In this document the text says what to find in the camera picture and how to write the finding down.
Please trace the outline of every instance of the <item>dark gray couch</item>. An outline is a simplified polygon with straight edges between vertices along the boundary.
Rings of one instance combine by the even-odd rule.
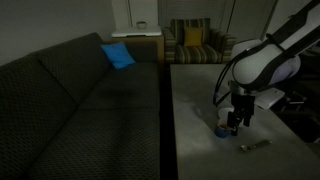
[[[159,179],[155,43],[115,70],[92,33],[0,67],[0,179]]]

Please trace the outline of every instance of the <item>couch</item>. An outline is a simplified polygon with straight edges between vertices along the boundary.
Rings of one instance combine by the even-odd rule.
[[[185,28],[201,28],[201,45],[186,45]],[[171,19],[163,29],[165,38],[165,66],[170,64],[227,63],[236,37],[210,27],[210,18]]]
[[[113,68],[97,33],[0,67],[0,179],[159,179],[155,43]]]

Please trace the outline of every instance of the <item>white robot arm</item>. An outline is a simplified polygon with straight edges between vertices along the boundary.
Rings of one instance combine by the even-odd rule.
[[[220,74],[214,94],[217,106],[226,96],[217,102],[219,87],[232,67],[234,81],[229,86],[234,111],[229,112],[227,125],[233,135],[237,135],[242,121],[245,126],[250,124],[255,101],[252,92],[268,89],[296,74],[300,68],[297,55],[319,40],[320,1],[312,0],[274,34],[267,34],[265,41],[246,41],[233,48],[233,58]]]

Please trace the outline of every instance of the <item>gray table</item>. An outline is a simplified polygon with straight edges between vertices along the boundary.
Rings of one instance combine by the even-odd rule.
[[[215,83],[224,65],[171,65],[178,177],[181,180],[320,179],[320,159],[270,110],[255,107],[250,127],[238,136],[218,138],[213,129],[218,109],[212,105]],[[228,91],[224,80],[220,92]],[[272,144],[250,152],[240,145],[263,139]]]

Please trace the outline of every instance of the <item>armchair cushion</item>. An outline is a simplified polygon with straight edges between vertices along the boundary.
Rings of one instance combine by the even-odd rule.
[[[178,44],[184,44],[184,27],[202,27],[202,43],[209,42],[210,18],[203,19],[172,19],[171,32]]]
[[[202,28],[184,28],[184,46],[201,46]]]
[[[215,64],[221,63],[221,54],[208,44],[202,46],[176,46],[175,64]]]

